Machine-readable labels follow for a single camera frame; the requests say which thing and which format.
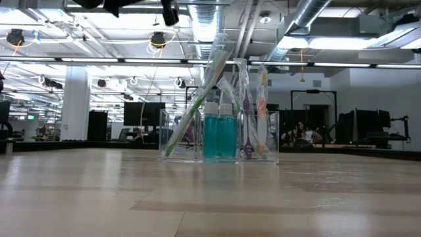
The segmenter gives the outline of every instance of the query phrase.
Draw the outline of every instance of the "ceiling light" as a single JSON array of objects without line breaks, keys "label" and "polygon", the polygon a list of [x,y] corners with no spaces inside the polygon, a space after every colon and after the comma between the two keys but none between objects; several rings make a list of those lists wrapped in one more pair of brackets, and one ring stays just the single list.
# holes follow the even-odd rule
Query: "ceiling light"
[{"label": "ceiling light", "polygon": [[271,21],[271,18],[269,16],[264,16],[261,18],[260,23],[268,24],[270,21]]},{"label": "ceiling light", "polygon": [[190,64],[206,64],[208,63],[207,60],[187,60],[187,63]]},{"label": "ceiling light", "polygon": [[310,40],[309,48],[361,50],[369,46],[370,40],[362,38],[317,37]]},{"label": "ceiling light", "polygon": [[278,43],[278,48],[281,49],[304,49],[307,48],[309,44],[307,43],[307,39],[300,38],[300,37],[289,37],[284,36],[281,41]]},{"label": "ceiling light", "polygon": [[15,112],[10,112],[9,115],[26,115],[26,113],[15,113]]},{"label": "ceiling light", "polygon": [[126,63],[181,63],[181,60],[173,59],[126,59]]},{"label": "ceiling light", "polygon": [[421,48],[421,38],[418,38],[407,45],[401,47],[401,49],[420,49]]},{"label": "ceiling light", "polygon": [[137,78],[136,78],[136,76],[134,76],[133,78],[130,79],[130,85],[132,85],[132,86],[137,85]]},{"label": "ceiling light", "polygon": [[390,69],[421,69],[421,65],[377,65],[376,68]]},{"label": "ceiling light", "polygon": [[300,63],[300,62],[264,62],[264,61],[254,61],[251,62],[252,65],[261,65],[264,64],[265,66],[307,66],[308,63]]},{"label": "ceiling light", "polygon": [[55,61],[47,57],[0,57],[0,61]]},{"label": "ceiling light", "polygon": [[83,59],[83,58],[62,58],[64,62],[94,62],[94,63],[118,63],[118,59]]},{"label": "ceiling light", "polygon": [[369,67],[369,64],[365,63],[315,63],[315,66],[335,66],[335,67]]},{"label": "ceiling light", "polygon": [[392,32],[390,32],[390,33],[388,33],[384,36],[381,36],[377,39],[372,39],[370,41],[369,47],[384,47],[387,44],[399,39],[400,37],[406,35],[407,33],[411,32],[413,30],[414,30],[414,28],[398,29],[398,27],[397,27],[396,30],[394,30],[394,31],[392,31]]}]

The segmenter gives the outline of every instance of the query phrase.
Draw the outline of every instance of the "black monitor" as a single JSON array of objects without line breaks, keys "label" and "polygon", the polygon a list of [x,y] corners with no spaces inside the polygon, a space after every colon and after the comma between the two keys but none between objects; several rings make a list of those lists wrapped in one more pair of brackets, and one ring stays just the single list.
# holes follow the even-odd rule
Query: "black monitor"
[{"label": "black monitor", "polygon": [[380,116],[377,111],[356,109],[358,139],[367,138],[369,132],[383,132]]},{"label": "black monitor", "polygon": [[[124,103],[124,125],[140,126],[140,116],[143,102]],[[165,103],[145,103],[142,126],[159,126],[160,110],[165,109]]]},{"label": "black monitor", "polygon": [[0,102],[0,123],[6,123],[7,121],[9,121],[10,111],[11,111],[10,101]]},{"label": "black monitor", "polygon": [[379,109],[379,116],[380,116],[380,122],[382,124],[382,127],[384,128],[390,128],[391,122],[390,122],[390,113],[389,111],[383,111]]}]

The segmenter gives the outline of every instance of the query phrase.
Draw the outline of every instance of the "ceiling-mounted camera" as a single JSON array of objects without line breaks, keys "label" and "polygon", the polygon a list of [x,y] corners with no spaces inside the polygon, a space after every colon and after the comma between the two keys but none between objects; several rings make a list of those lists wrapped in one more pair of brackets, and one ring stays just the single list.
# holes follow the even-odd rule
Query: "ceiling-mounted camera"
[{"label": "ceiling-mounted camera", "polygon": [[156,49],[162,49],[165,47],[164,32],[153,32],[151,38],[152,46]]},{"label": "ceiling-mounted camera", "polygon": [[131,95],[123,95],[123,98],[124,99],[127,99],[129,101],[133,101],[134,100],[134,98]]},{"label": "ceiling-mounted camera", "polygon": [[97,85],[98,85],[100,88],[104,88],[105,86],[107,86],[107,81],[106,81],[106,80],[104,80],[104,79],[100,79],[100,80],[98,80]]},{"label": "ceiling-mounted camera", "polygon": [[21,29],[12,29],[10,33],[7,34],[6,40],[9,44],[14,46],[21,46],[25,43],[25,37],[23,36],[23,30]]},{"label": "ceiling-mounted camera", "polygon": [[59,90],[62,90],[63,89],[63,85],[62,84],[60,84],[58,82],[55,82],[55,81],[53,81],[51,79],[48,79],[48,78],[45,79],[44,86],[46,86],[48,88],[56,88],[56,89],[59,89]]}]

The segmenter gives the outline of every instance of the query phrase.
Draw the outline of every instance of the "desk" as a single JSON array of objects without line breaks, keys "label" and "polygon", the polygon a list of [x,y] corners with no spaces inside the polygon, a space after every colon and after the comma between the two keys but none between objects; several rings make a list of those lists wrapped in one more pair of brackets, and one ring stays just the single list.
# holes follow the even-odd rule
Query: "desk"
[{"label": "desk", "polygon": [[127,135],[127,137],[131,136],[132,138],[135,138],[135,137],[137,137],[137,132],[128,132],[128,133],[126,133],[126,135]]},{"label": "desk", "polygon": [[162,163],[158,157],[153,150],[95,148],[3,158],[0,210],[10,211],[1,232],[44,237],[421,232],[421,163],[341,154],[283,153],[279,165]]}]

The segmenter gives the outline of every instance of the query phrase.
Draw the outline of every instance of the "exposed pipe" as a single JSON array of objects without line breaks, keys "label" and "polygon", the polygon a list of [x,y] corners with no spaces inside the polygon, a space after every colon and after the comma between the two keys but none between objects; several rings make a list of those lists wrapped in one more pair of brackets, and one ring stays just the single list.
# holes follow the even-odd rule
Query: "exposed pipe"
[{"label": "exposed pipe", "polygon": [[[282,29],[284,32],[279,32],[278,35],[282,37],[291,29],[291,25],[295,23],[296,26],[306,28],[316,20],[317,16],[329,5],[331,0],[301,0],[297,6],[297,10],[293,13],[292,21]],[[278,39],[276,46],[265,57],[266,61],[281,61],[290,49],[278,47],[278,43],[282,38]]]},{"label": "exposed pipe", "polygon": [[316,20],[317,16],[329,5],[331,0],[301,0],[295,11],[294,23],[306,28]]},{"label": "exposed pipe", "polygon": [[[212,42],[217,33],[222,32],[222,6],[189,5],[191,29],[195,41]],[[196,54],[200,59],[208,59],[212,45],[196,45]]]},{"label": "exposed pipe", "polygon": [[241,29],[240,29],[239,34],[238,34],[237,45],[236,45],[235,51],[234,51],[234,57],[238,56],[239,49],[241,47],[241,44],[243,43],[245,28],[247,27],[247,23],[249,22],[252,4],[253,4],[253,0],[247,0],[247,5],[245,6],[245,10],[244,10],[243,23],[241,24]]},{"label": "exposed pipe", "polygon": [[262,5],[264,3],[264,0],[259,0],[257,2],[256,8],[255,8],[255,15],[253,16],[253,19],[251,20],[249,30],[247,31],[247,36],[245,38],[243,50],[241,50],[240,57],[243,58],[245,56],[245,52],[247,51],[247,48],[249,47],[251,36],[253,35],[253,30],[255,29],[257,19],[260,15],[260,9],[262,8]]}]

